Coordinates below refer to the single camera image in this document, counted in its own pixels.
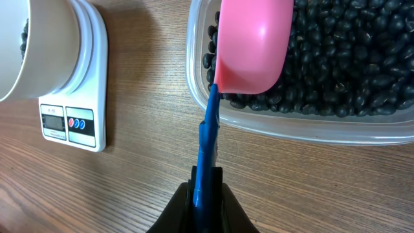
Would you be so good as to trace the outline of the white kitchen scale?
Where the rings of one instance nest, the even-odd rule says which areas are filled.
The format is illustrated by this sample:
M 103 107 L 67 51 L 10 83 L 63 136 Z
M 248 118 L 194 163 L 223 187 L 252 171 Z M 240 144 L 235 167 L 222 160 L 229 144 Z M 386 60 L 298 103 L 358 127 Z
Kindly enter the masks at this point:
M 84 0 L 70 0 L 80 30 L 80 52 L 68 82 L 39 97 L 45 139 L 89 150 L 106 147 L 108 39 L 103 18 Z

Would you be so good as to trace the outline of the clear plastic container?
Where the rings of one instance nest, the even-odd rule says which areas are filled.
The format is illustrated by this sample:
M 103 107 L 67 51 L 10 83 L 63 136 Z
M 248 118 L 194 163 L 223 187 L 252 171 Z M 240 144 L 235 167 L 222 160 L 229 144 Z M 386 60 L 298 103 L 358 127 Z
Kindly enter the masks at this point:
M 207 28 L 215 24 L 220 1 L 191 2 L 186 41 L 186 81 L 191 96 L 201 109 L 208 104 L 208 82 L 202 57 L 208 51 Z M 220 103 L 220 123 L 271 137 L 338 145 L 395 145 L 413 142 L 413 108 L 389 116 L 302 115 L 233 108 Z

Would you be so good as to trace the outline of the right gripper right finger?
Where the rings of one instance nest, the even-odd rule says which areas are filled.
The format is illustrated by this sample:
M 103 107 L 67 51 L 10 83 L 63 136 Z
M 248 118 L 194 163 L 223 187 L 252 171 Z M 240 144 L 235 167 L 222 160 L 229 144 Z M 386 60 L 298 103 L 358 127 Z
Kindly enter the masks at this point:
M 212 168 L 212 232 L 259 233 L 230 187 L 223 183 L 223 169 Z

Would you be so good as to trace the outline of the white bowl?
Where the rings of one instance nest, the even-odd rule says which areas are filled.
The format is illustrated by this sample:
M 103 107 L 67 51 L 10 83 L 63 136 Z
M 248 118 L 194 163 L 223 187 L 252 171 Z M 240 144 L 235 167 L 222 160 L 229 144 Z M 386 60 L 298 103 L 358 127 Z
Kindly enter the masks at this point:
M 29 20 L 25 58 L 21 33 Z M 1 0 L 1 100 L 38 98 L 63 87 L 80 51 L 80 30 L 65 0 Z

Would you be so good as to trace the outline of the black beans in bowl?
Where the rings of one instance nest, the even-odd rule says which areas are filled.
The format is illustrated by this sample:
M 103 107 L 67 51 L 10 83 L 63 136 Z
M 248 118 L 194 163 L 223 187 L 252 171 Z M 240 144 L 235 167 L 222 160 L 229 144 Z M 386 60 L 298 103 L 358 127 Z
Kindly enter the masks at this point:
M 27 19 L 26 24 L 23 28 L 23 32 L 21 33 L 20 51 L 21 51 L 22 59 L 25 58 L 25 53 L 26 53 L 26 48 L 27 48 L 28 28 L 29 28 L 29 20 Z

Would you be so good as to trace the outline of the black beans in container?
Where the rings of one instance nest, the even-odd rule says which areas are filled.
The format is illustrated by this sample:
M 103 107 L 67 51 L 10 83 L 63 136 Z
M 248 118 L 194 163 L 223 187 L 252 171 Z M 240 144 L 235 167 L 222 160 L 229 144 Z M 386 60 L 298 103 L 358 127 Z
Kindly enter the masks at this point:
M 413 1 L 295 0 L 279 80 L 264 93 L 222 99 L 236 109 L 340 118 L 413 107 Z

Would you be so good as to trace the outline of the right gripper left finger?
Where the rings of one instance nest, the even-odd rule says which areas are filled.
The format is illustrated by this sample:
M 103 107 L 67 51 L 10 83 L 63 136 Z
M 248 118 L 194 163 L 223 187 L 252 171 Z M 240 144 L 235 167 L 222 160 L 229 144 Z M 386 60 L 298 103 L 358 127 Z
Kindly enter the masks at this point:
M 147 233 L 187 233 L 195 232 L 193 225 L 193 190 L 196 166 L 191 169 L 191 179 L 181 183 L 159 218 Z

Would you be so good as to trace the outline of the pink scoop with blue handle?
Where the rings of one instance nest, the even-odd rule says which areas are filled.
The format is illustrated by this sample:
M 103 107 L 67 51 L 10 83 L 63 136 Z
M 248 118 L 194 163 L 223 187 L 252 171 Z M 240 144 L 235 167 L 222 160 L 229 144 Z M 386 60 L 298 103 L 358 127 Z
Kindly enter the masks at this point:
M 199 126 L 192 206 L 196 232 L 212 232 L 212 168 L 217 167 L 220 95 L 260 94 L 277 82 L 287 53 L 293 9 L 293 0 L 221 3 L 215 79 Z

